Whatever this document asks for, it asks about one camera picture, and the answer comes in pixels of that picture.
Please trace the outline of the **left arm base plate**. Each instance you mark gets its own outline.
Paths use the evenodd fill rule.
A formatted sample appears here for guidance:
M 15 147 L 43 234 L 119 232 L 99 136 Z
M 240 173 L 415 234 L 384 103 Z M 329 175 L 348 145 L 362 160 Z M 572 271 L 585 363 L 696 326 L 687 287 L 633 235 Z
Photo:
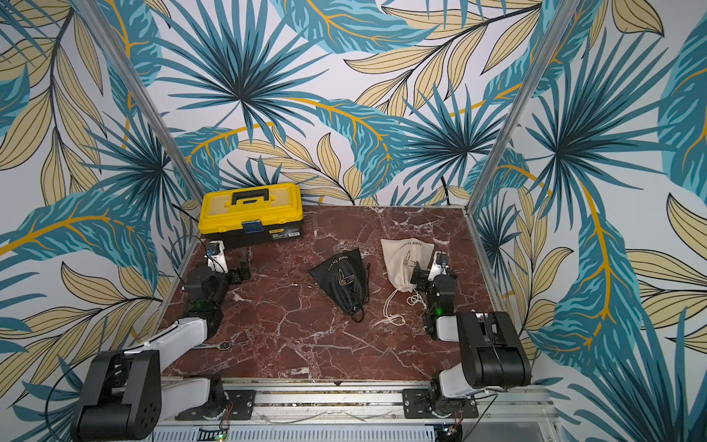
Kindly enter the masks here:
M 248 421 L 252 418 L 254 390 L 215 390 L 205 404 L 177 414 L 177 421 Z

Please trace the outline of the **black drawstring bag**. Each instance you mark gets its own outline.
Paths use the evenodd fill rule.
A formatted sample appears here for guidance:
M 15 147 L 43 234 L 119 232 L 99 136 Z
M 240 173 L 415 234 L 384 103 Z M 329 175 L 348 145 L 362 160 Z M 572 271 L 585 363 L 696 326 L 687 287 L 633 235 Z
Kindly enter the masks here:
M 359 249 L 335 254 L 310 269 L 309 274 L 352 320 L 364 320 L 364 306 L 369 301 L 369 267 L 364 265 Z

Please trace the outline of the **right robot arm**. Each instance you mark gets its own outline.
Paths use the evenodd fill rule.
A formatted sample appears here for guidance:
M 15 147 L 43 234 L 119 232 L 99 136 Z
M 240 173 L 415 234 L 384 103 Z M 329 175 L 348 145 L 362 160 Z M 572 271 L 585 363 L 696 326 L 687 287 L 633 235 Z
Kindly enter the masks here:
M 531 368 L 518 332 L 505 311 L 458 311 L 457 276 L 447 265 L 412 271 L 411 283 L 425 294 L 423 329 L 434 340 L 457 344 L 460 362 L 430 383 L 432 407 L 472 399 L 482 390 L 530 385 Z

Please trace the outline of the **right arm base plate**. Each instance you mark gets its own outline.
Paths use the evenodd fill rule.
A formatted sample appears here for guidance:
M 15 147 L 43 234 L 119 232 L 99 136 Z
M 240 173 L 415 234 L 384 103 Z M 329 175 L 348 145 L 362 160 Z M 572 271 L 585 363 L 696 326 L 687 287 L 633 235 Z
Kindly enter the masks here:
M 450 399 L 439 392 L 427 389 L 405 389 L 401 393 L 406 419 L 476 418 L 479 415 L 476 401 L 469 398 Z

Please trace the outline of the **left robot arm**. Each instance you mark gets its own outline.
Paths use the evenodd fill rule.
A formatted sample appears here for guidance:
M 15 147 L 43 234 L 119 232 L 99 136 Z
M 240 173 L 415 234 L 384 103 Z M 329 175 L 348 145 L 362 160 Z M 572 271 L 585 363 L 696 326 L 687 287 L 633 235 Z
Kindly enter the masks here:
M 162 372 L 217 334 L 222 304 L 232 285 L 250 280 L 241 260 L 231 270 L 194 268 L 184 288 L 187 311 L 142 344 L 99 353 L 91 362 L 77 401 L 70 435 L 75 441 L 140 440 L 173 417 L 226 419 L 232 406 L 220 377 L 165 384 Z

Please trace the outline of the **beige drawstring bag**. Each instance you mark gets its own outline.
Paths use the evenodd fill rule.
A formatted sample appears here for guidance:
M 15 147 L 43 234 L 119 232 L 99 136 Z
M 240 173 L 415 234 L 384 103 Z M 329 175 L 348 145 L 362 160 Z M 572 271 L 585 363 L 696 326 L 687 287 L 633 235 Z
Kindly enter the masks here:
M 419 239 L 383 239 L 381 241 L 384 263 L 388 281 L 394 287 L 393 292 L 388 296 L 383 309 L 384 319 L 377 322 L 389 323 L 397 327 L 406 324 L 405 318 L 397 313 L 390 313 L 390 304 L 398 293 L 409 294 L 407 302 L 410 306 L 421 303 L 426 306 L 420 289 L 412 283 L 412 274 L 416 265 L 422 267 L 430 263 L 435 247 L 433 244 L 420 241 Z

